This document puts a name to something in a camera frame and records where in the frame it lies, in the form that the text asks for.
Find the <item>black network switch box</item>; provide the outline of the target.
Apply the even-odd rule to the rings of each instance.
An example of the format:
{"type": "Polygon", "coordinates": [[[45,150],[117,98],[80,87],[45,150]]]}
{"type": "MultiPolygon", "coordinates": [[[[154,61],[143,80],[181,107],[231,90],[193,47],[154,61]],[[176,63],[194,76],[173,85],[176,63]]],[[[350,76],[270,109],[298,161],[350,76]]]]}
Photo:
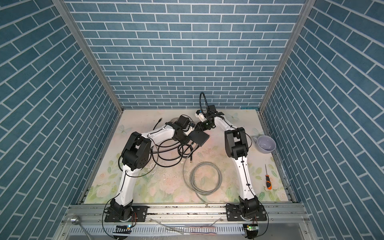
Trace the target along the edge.
{"type": "Polygon", "coordinates": [[[190,138],[191,141],[196,143],[198,146],[202,147],[206,143],[206,141],[209,139],[210,136],[203,131],[193,130],[188,135],[188,137],[190,138]]]}

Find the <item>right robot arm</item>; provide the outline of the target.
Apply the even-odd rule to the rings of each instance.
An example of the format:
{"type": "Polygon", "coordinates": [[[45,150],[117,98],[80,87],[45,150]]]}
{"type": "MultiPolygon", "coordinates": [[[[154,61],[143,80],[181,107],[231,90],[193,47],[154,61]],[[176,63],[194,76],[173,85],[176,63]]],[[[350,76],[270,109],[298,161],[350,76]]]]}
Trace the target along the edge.
{"type": "Polygon", "coordinates": [[[256,196],[248,169],[248,135],[243,127],[236,127],[226,119],[224,113],[218,112],[214,105],[208,106],[206,112],[197,110],[195,116],[200,120],[201,130],[219,127],[224,132],[225,151],[235,164],[239,179],[239,210],[244,218],[260,210],[260,201],[256,196]]]}

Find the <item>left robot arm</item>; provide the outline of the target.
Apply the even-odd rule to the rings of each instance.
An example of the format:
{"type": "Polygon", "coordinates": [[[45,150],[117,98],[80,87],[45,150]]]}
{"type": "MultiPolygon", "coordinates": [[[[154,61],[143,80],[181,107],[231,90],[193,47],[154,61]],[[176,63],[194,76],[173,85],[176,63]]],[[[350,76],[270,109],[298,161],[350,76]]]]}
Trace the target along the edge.
{"type": "Polygon", "coordinates": [[[139,172],[150,161],[154,153],[159,152],[162,143],[173,140],[180,144],[189,141],[188,137],[195,130],[191,118],[181,115],[174,122],[166,122],[163,126],[150,132],[133,132],[122,150],[119,160],[122,166],[122,179],[117,196],[111,200],[111,208],[130,210],[133,203],[133,191],[139,172]]]}

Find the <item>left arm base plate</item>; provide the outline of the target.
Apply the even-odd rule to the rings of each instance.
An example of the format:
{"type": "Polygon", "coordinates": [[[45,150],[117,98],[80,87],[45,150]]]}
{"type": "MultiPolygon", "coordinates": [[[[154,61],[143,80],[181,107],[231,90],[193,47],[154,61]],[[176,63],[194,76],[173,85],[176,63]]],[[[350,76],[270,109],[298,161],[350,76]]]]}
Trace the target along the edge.
{"type": "Polygon", "coordinates": [[[104,221],[107,223],[144,222],[148,213],[148,206],[108,207],[104,221]]]}

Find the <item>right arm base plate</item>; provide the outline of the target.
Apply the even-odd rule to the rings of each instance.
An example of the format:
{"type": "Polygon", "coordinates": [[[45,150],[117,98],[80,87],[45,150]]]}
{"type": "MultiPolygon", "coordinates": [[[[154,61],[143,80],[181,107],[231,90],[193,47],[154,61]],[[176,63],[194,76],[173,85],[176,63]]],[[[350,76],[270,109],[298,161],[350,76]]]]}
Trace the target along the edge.
{"type": "Polygon", "coordinates": [[[226,204],[226,216],[229,222],[239,221],[266,221],[267,213],[262,206],[257,208],[246,208],[242,205],[226,204]]]}

